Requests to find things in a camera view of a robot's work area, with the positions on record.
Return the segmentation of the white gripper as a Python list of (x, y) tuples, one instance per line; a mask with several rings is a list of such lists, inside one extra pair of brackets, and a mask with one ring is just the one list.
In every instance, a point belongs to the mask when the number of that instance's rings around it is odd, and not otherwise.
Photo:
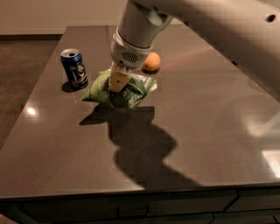
[(119, 93), (130, 81), (131, 70), (141, 67), (152, 49), (152, 38), (117, 28), (111, 43), (113, 64), (108, 89)]

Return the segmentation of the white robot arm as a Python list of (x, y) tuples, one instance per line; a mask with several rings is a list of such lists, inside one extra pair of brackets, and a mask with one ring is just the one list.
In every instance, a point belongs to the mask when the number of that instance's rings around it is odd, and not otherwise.
[(112, 70), (141, 67), (173, 18), (275, 99), (280, 97), (280, 10), (259, 0), (127, 0), (111, 44)]

